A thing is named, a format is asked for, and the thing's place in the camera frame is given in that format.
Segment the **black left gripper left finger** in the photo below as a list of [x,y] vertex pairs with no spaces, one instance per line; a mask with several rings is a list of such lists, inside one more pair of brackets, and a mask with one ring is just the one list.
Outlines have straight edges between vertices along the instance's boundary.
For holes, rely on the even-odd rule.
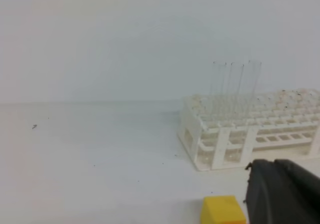
[[250,170],[244,202],[250,223],[285,223],[289,210],[285,203],[283,176],[273,162],[258,159],[246,167]]

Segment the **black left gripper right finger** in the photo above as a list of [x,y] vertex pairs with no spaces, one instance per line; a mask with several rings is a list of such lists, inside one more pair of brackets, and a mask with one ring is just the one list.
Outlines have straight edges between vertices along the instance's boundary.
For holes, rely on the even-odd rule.
[[289,184],[294,189],[292,192],[294,192],[298,203],[306,211],[304,216],[308,214],[315,223],[319,223],[320,178],[288,159],[276,159],[274,163],[288,177]]

